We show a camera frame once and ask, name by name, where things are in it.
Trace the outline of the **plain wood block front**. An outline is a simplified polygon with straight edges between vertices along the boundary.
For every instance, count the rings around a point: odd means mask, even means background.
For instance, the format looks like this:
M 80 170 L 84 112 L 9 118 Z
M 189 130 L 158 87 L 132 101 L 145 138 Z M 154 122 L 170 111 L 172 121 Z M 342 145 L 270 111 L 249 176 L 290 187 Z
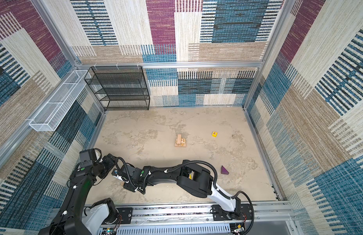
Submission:
M 181 134 L 177 135 L 177 144 L 181 145 Z

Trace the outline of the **plain wood block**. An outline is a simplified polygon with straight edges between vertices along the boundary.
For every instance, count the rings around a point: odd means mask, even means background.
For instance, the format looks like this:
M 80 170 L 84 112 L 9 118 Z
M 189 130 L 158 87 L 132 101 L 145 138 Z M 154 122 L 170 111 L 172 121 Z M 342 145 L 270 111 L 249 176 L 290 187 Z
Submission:
M 181 134 L 177 135 L 177 144 L 181 145 Z
M 186 143 L 184 143 L 184 144 L 175 144 L 175 147 L 186 147 Z

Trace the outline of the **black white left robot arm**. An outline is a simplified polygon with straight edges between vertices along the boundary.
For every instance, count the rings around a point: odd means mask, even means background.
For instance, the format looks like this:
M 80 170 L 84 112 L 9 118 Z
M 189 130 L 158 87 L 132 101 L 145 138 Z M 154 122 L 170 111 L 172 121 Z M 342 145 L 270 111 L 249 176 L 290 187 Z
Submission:
M 80 152 L 80 165 L 70 176 L 70 187 L 49 226 L 39 231 L 40 235 L 95 235 L 103 223 L 118 222 L 118 211 L 110 198 L 93 204 L 88 213 L 84 213 L 88 193 L 96 178 L 104 179 L 117 163 L 111 154 L 99 159 L 99 149 Z

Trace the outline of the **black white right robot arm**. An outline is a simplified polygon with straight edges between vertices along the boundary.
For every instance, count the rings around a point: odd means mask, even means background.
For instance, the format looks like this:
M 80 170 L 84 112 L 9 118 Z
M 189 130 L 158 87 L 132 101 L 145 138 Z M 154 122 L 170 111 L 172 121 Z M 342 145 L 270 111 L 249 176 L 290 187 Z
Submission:
M 217 184 L 218 173 L 212 164 L 200 160 L 183 160 L 171 167 L 145 166 L 140 169 L 125 164 L 113 171 L 124 182 L 124 188 L 132 192 L 146 193 L 147 186 L 176 184 L 197 198 L 209 198 L 218 203 L 228 218 L 241 215 L 241 200 Z

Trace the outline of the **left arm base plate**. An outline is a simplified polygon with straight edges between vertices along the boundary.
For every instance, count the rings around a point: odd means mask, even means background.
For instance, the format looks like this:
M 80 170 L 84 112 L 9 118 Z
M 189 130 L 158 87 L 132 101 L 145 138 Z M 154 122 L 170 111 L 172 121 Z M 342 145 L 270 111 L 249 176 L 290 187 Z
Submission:
M 116 210 L 119 218 L 119 221 L 116 222 L 117 225 L 131 224 L 133 213 L 132 207 L 117 207 Z

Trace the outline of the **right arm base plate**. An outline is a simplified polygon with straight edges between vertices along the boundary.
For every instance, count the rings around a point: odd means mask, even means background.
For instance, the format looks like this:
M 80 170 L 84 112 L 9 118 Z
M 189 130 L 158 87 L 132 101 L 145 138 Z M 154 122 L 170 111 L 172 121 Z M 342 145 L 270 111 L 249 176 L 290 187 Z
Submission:
M 210 213 L 213 215 L 214 221 L 229 220 L 252 220 L 254 209 L 250 204 L 241 204 L 236 211 L 225 211 L 218 204 L 211 207 Z

